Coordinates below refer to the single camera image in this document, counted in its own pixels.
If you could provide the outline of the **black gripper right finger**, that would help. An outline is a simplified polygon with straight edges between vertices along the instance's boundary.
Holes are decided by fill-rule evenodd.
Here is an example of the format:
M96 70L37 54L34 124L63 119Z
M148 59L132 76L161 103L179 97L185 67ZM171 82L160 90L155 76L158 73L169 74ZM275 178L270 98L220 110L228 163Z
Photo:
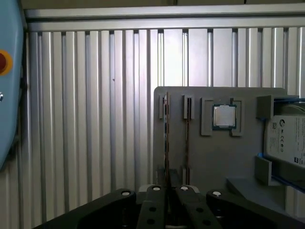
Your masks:
M182 184L175 169L169 171L169 185L193 229L303 229L304 222L223 190L202 195Z

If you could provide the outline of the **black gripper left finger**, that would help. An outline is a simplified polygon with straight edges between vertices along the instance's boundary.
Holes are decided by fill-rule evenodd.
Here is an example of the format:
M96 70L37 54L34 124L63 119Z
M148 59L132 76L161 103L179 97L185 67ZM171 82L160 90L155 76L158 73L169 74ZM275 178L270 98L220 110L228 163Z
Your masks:
M157 183L138 192L118 189L38 226L40 229L163 229L166 182L158 168Z

